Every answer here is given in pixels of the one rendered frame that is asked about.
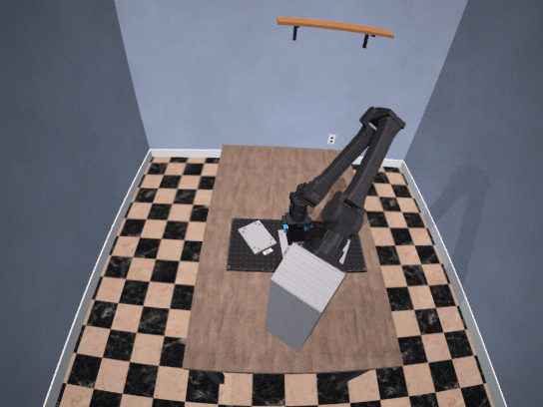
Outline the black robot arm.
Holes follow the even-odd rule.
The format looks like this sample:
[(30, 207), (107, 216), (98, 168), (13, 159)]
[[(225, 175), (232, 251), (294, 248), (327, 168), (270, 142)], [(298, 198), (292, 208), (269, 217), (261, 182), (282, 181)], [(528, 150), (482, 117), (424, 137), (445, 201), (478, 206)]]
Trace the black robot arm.
[(344, 254), (347, 239), (361, 230), (368, 191), (394, 137), (406, 125), (391, 109), (380, 107), (370, 107), (359, 121), (362, 123), (361, 129), (333, 162), (312, 182), (299, 184), (296, 192), (289, 194), (290, 217), (292, 210), (305, 213), (307, 205), (314, 208), (324, 199), (335, 181), (368, 147), (346, 190), (335, 192), (323, 208), (321, 219), (326, 222), (327, 227), (323, 237), (318, 237), (313, 246), (307, 242), (302, 245), (312, 254), (343, 271), (347, 266), (339, 261)]

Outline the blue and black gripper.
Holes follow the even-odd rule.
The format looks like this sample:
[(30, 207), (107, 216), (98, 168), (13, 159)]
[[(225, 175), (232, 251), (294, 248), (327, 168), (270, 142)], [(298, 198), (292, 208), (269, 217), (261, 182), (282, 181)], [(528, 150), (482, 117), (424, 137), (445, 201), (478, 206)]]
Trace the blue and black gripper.
[(310, 215), (308, 214), (308, 211), (306, 211), (306, 215), (305, 215), (305, 213), (298, 214), (292, 210), (291, 217), (289, 215), (289, 212), (286, 212), (285, 215), (281, 216), (281, 219), (282, 219), (283, 229), (285, 230), (285, 233), (287, 233), (288, 226), (290, 224), (296, 224), (297, 227), (303, 227), (304, 232), (306, 232), (308, 229), (312, 228), (313, 226), (313, 223), (312, 223)]

